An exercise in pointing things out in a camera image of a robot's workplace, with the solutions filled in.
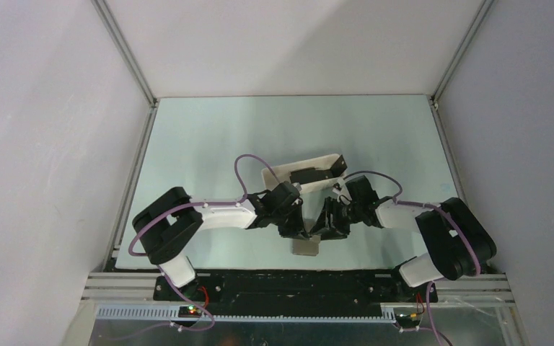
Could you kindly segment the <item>beige card holder wallet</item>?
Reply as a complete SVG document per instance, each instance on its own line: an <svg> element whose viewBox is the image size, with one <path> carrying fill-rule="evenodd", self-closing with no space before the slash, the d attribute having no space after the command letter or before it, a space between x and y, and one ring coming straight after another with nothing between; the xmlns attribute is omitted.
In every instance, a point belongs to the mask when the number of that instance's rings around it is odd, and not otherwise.
<svg viewBox="0 0 554 346"><path fill-rule="evenodd" d="M292 239L291 253L296 256L316 257L319 254L319 243L313 240Z"/></svg>

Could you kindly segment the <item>white plastic tray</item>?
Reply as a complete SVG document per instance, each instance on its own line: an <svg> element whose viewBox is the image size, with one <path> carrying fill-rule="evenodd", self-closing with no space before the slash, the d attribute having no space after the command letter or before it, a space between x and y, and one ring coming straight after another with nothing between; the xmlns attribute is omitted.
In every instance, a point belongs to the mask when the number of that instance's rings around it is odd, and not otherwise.
<svg viewBox="0 0 554 346"><path fill-rule="evenodd" d="M264 168L261 176L265 188L272 190L279 182L290 182L300 186L300 193L307 194L331 189L346 176L348 165L341 154L328 154L312 159L296 161Z"/></svg>

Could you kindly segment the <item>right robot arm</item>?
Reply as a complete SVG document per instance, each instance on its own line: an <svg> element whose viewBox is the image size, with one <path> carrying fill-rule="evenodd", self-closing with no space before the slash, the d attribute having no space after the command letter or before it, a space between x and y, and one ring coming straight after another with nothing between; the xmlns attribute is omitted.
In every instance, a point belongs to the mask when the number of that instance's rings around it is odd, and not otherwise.
<svg viewBox="0 0 554 346"><path fill-rule="evenodd" d="M395 268L390 290L397 300L411 300L421 285L436 280L479 275L496 256L494 240L462 199L407 201L400 197L401 187L394 195L380 198L367 178L369 173L354 172L335 184L336 196L325 199L309 234L321 240L345 239L357 223L420 234L426 253Z"/></svg>

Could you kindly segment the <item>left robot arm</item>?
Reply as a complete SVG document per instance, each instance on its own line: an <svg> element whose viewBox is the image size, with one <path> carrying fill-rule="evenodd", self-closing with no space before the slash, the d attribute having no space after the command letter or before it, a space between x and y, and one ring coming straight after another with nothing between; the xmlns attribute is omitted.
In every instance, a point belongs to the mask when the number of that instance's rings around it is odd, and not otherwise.
<svg viewBox="0 0 554 346"><path fill-rule="evenodd" d="M172 292L190 300L198 294L199 281L183 250L199 231L274 225L283 238L308 240L302 203L299 189L290 182L233 201L194 201L183 187L173 187L133 218L136 235L128 252L147 257L171 283Z"/></svg>

